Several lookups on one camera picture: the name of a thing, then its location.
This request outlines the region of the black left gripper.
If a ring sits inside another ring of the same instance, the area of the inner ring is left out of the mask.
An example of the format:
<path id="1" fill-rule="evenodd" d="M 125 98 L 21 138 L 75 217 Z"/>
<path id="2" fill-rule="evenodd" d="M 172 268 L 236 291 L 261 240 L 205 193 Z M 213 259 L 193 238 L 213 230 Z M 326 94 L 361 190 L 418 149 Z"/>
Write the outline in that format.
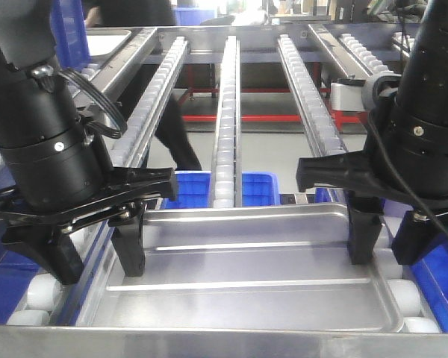
<path id="1" fill-rule="evenodd" d="M 116 167 L 99 191 L 86 201 L 60 210 L 32 209 L 17 186 L 0 189 L 0 220 L 6 224 L 4 247 L 34 261 L 63 285 L 80 280 L 83 261 L 71 232 L 108 221 L 111 241 L 126 277 L 144 273 L 143 214 L 145 202 L 176 199 L 178 181 L 173 168 Z"/>

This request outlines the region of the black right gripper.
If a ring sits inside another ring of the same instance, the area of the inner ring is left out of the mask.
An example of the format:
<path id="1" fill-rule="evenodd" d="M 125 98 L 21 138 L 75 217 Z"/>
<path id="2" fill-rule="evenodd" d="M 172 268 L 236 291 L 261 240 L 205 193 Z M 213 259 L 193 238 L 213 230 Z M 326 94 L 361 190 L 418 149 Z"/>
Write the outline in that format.
<path id="1" fill-rule="evenodd" d="M 354 191 L 347 194 L 347 249 L 353 265 L 368 264 L 373 258 L 373 249 L 382 229 L 382 204 L 377 197 L 421 208 L 408 193 L 378 179 L 371 171 L 370 159 L 362 151 L 301 157 L 296 182 L 301 192 L 313 186 L 335 186 Z M 431 220 L 423 218 L 423 214 L 406 211 L 391 244 L 396 261 L 400 265 L 414 265 L 437 246 L 440 233 Z"/>

